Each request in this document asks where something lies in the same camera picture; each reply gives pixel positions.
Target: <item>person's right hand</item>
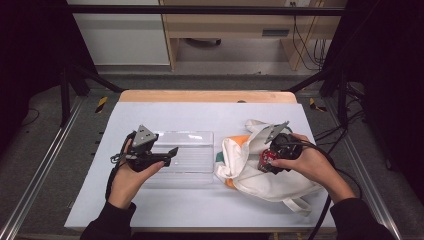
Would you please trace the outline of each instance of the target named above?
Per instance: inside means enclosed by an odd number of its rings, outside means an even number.
[[[303,142],[309,142],[304,135],[292,133],[292,135]],[[299,172],[311,181],[321,184],[327,189],[334,203],[346,198],[353,198],[350,186],[331,166],[327,158],[318,150],[304,147],[302,154],[296,160],[276,159],[271,162],[274,167],[289,168]]]

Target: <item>white surface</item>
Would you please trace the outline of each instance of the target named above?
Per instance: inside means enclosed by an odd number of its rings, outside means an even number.
[[[290,121],[289,127],[313,139],[300,104],[272,103],[132,103],[119,102],[109,119],[103,139],[65,227],[83,229],[96,219],[103,207],[107,179],[112,169],[109,158],[119,152],[127,134],[140,124],[151,131],[212,131],[214,154],[221,151],[224,137],[248,134],[248,119],[268,123]],[[313,210],[308,217],[293,213],[283,203],[270,203],[213,183],[193,188],[143,188],[134,198],[138,206],[131,225],[135,230],[314,227],[327,193],[304,197]],[[334,227],[327,214],[323,227]]]
[[[69,4],[158,5],[157,0],[68,0]],[[74,14],[95,65],[169,65],[159,14]]]

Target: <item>white cabinet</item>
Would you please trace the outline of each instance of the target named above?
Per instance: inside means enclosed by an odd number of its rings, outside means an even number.
[[[157,0],[68,0],[69,4],[158,5]],[[74,14],[95,65],[169,65],[159,14]]]

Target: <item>black sleeve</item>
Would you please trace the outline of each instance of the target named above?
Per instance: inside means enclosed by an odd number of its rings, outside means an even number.
[[[340,201],[330,211],[339,240],[394,239],[390,231],[374,219],[366,203],[358,198]]]
[[[131,238],[131,218],[136,206],[131,203],[128,210],[105,203],[99,217],[92,221],[82,233],[81,240],[128,240]]]

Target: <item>black cable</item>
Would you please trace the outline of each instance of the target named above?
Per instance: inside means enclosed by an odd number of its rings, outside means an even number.
[[[328,150],[328,154],[330,154],[337,146],[337,144],[342,140],[342,138],[344,138],[344,136],[346,136],[347,134],[347,129],[345,128],[342,132],[342,134],[340,134],[339,138],[336,140],[336,142],[333,144],[333,146],[331,146],[330,150]]]
[[[25,127],[25,126],[30,125],[31,123],[35,122],[35,120],[37,120],[37,119],[38,119],[38,117],[40,116],[40,111],[38,111],[37,109],[35,109],[35,108],[28,108],[28,112],[29,112],[30,110],[35,111],[35,112],[37,113],[37,116],[35,116],[35,117],[34,117],[34,119],[32,119],[31,121],[29,121],[29,122],[27,122],[27,123],[22,124],[22,125],[21,125],[21,127]]]
[[[347,134],[347,132],[346,131],[343,131],[343,133],[340,135],[340,137],[339,138],[344,138],[345,136],[346,136],[346,134]],[[334,142],[328,142],[328,143],[320,143],[320,144],[317,144],[317,146],[322,146],[322,145],[330,145],[330,144],[338,144],[339,143],[339,139],[337,139],[336,141],[334,141]]]
[[[355,114],[353,114],[352,116],[350,116],[348,118],[348,123],[349,124],[353,123],[355,120],[357,120],[358,118],[362,117],[363,113],[364,113],[363,110],[360,110],[360,111],[356,112]],[[324,132],[318,133],[318,134],[314,135],[314,139],[315,139],[316,142],[317,141],[320,141],[320,140],[322,140],[322,139],[330,136],[331,134],[333,134],[337,130],[341,129],[342,127],[343,127],[342,125],[339,125],[339,126],[337,126],[335,128],[332,128],[332,129],[326,130]]]
[[[320,147],[314,145],[313,143],[309,142],[309,141],[304,141],[301,140],[301,143],[298,142],[291,142],[291,143],[285,143],[285,145],[301,145],[301,146],[306,146],[306,147],[311,147],[317,151],[319,151],[322,155],[324,155],[324,157],[328,160],[328,162],[331,164],[331,166],[338,172],[346,175],[348,178],[350,178],[358,187],[359,189],[359,198],[362,199],[362,187],[361,185],[358,183],[358,181],[356,181],[356,179],[351,176],[349,173],[336,168],[335,162],[333,160],[333,158],[330,156],[330,153],[334,150],[335,146],[340,142],[340,140],[343,138],[343,136],[346,134],[347,129],[344,129],[343,133],[339,136],[339,138],[337,139],[337,141],[335,142],[335,144],[331,147],[331,149],[328,152],[325,152],[323,149],[321,149]],[[318,230],[320,229],[325,216],[327,215],[328,209],[330,208],[330,203],[331,203],[331,198],[330,195],[327,196],[327,199],[325,201],[324,207],[322,209],[322,212],[320,214],[320,217],[314,227],[314,229],[312,230],[311,234],[309,235],[309,240],[314,239],[315,235],[318,233]]]
[[[358,90],[356,90],[354,87],[352,87],[352,85],[350,84],[350,82],[347,83],[347,87],[348,90],[352,92],[352,94],[356,97],[356,98],[360,98],[363,99],[365,94],[359,92]]]
[[[294,24],[293,24],[293,37],[292,37],[292,42],[293,42],[294,49],[296,50],[297,54],[299,54],[300,60],[302,61],[303,65],[305,66],[305,68],[306,68],[306,69],[308,69],[308,70],[319,70],[319,69],[309,68],[309,67],[306,65],[306,63],[305,63],[305,60],[303,60],[302,54],[300,54],[299,49],[297,49],[296,43],[295,43],[295,41],[294,41],[294,34],[296,33],[296,31],[298,31],[298,30],[297,30],[297,24],[296,24],[296,15],[294,15],[294,16],[293,16],[293,20],[294,20]],[[303,43],[303,46],[304,46],[304,48],[305,48],[306,52],[307,52],[307,53],[308,53],[308,55],[309,55],[308,49],[306,48],[306,45],[305,45],[305,43],[303,42],[303,38],[300,36],[300,34],[299,34],[299,37],[300,37],[300,40],[301,40],[301,41],[302,41],[302,43]]]
[[[350,104],[352,104],[354,102],[360,102],[360,101],[361,101],[361,99],[359,99],[359,98],[352,99],[348,103],[346,103],[346,106],[349,107]]]
[[[112,183],[113,183],[113,180],[115,179],[116,173],[118,172],[120,167],[128,163],[127,161],[121,163],[121,160],[122,160],[122,157],[124,156],[125,147],[127,146],[128,141],[130,139],[131,140],[134,139],[134,136],[136,135],[136,133],[137,132],[133,131],[132,133],[128,134],[127,137],[125,138],[124,143],[122,144],[121,151],[110,158],[110,162],[115,164],[115,166],[110,171],[109,178],[107,180],[106,192],[105,192],[106,201],[109,199],[110,193],[112,192]]]
[[[324,60],[325,60],[324,55],[325,55],[325,43],[326,43],[326,39],[322,39],[321,41],[319,39],[315,40],[315,46],[314,46],[314,59],[315,59],[315,62],[318,63],[318,69],[320,71],[321,71],[322,67],[324,66]],[[318,42],[320,42],[320,46],[321,46],[320,47],[321,48],[321,50],[320,50],[321,52],[320,52],[320,56],[319,57],[316,56]]]

